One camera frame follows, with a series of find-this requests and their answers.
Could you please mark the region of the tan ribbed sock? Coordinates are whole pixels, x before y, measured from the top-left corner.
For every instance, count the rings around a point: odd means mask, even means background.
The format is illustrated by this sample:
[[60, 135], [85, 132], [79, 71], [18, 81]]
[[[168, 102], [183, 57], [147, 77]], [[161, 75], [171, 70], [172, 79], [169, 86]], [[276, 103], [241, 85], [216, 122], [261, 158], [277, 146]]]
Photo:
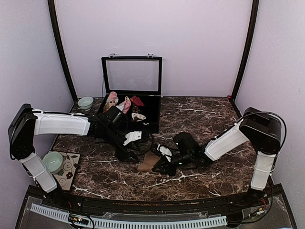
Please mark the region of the tan ribbed sock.
[[140, 172], [152, 173], [153, 167], [157, 164], [160, 158], [160, 156], [157, 156], [151, 151], [147, 152], [144, 156], [143, 162], [138, 166], [137, 170]]

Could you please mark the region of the cream brown block sock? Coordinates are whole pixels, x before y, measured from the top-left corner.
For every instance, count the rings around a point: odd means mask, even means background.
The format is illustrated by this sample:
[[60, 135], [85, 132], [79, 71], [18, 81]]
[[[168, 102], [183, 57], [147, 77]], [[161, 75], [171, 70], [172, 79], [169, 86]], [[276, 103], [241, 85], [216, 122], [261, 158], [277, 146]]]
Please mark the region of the cream brown block sock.
[[140, 122], [146, 119], [146, 116], [139, 114], [139, 113], [132, 113], [132, 121], [133, 122]]

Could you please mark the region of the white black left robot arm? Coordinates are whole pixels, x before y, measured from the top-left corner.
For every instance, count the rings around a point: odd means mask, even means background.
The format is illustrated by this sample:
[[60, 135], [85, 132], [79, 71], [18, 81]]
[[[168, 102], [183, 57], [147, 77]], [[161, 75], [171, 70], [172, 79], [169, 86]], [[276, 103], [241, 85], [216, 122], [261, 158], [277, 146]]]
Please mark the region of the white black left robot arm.
[[57, 208], [67, 204], [67, 197], [62, 194], [54, 175], [46, 168], [36, 154], [33, 139], [36, 135], [78, 135], [92, 136], [113, 145], [119, 153], [119, 159], [135, 158], [129, 151], [128, 144], [141, 140], [141, 131], [128, 133], [118, 129], [126, 115], [112, 106], [107, 112], [86, 115], [82, 113], [57, 113], [34, 109], [30, 104], [23, 104], [8, 128], [10, 157], [21, 162], [45, 193], [49, 201]]

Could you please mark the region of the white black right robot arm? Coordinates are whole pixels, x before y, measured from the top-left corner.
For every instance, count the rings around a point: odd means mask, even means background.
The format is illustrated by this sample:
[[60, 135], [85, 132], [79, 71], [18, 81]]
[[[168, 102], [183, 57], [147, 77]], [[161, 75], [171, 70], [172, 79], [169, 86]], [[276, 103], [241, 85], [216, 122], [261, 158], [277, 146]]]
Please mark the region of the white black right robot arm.
[[152, 172], [174, 176], [178, 167], [189, 163], [207, 167], [238, 146], [250, 143], [256, 152], [256, 161], [250, 191], [244, 195], [243, 203], [253, 207], [262, 198], [261, 191], [274, 171], [286, 136], [287, 126], [281, 116], [249, 107], [229, 129], [202, 146], [187, 132], [174, 136], [176, 154], [167, 146], [157, 145], [153, 153], [160, 156], [160, 160]]

